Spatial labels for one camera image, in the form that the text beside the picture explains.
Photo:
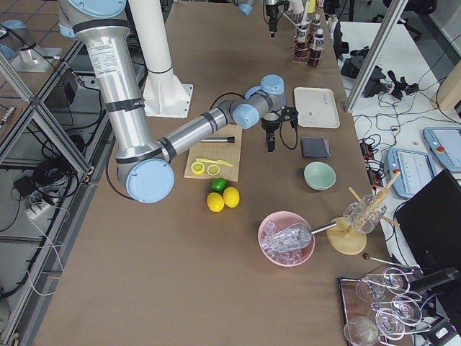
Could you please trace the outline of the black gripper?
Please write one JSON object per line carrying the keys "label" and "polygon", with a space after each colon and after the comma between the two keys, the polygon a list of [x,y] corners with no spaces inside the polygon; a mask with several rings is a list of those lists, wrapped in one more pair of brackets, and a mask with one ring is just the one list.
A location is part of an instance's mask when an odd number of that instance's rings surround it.
{"label": "black gripper", "polygon": [[264,6],[266,16],[268,17],[268,28],[271,37],[274,37],[277,32],[279,9],[282,5],[280,0],[265,0]]}
{"label": "black gripper", "polygon": [[276,136],[274,132],[280,127],[280,117],[276,112],[265,114],[261,118],[261,126],[266,131],[267,151],[275,150]]}

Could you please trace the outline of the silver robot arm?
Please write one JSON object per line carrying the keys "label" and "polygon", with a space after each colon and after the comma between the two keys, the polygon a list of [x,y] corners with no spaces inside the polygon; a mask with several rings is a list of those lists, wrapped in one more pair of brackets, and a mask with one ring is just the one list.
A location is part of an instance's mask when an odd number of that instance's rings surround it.
{"label": "silver robot arm", "polygon": [[[257,1],[239,0],[233,1],[233,3],[242,14],[244,14],[245,16],[249,16],[250,13],[253,11]],[[261,3],[263,6],[264,20],[268,25],[270,36],[275,37],[275,34],[277,33],[277,26],[281,8],[286,10],[289,6],[289,3],[286,1],[278,0],[263,0],[261,1]]]}
{"label": "silver robot arm", "polygon": [[165,198],[174,186],[171,161],[230,123],[248,129],[281,110],[285,83],[265,76],[247,98],[217,107],[167,136],[151,136],[151,115],[184,117],[192,86],[176,77],[158,1],[60,1],[61,33],[87,49],[118,152],[117,176],[142,203]]}

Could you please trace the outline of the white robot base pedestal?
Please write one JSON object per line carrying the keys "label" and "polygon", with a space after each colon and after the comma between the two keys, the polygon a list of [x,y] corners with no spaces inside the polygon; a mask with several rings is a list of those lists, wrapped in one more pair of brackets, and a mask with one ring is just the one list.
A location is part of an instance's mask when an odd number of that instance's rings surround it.
{"label": "white robot base pedestal", "polygon": [[193,93],[175,75],[159,1],[129,2],[148,71],[143,90],[148,116],[186,118]]}

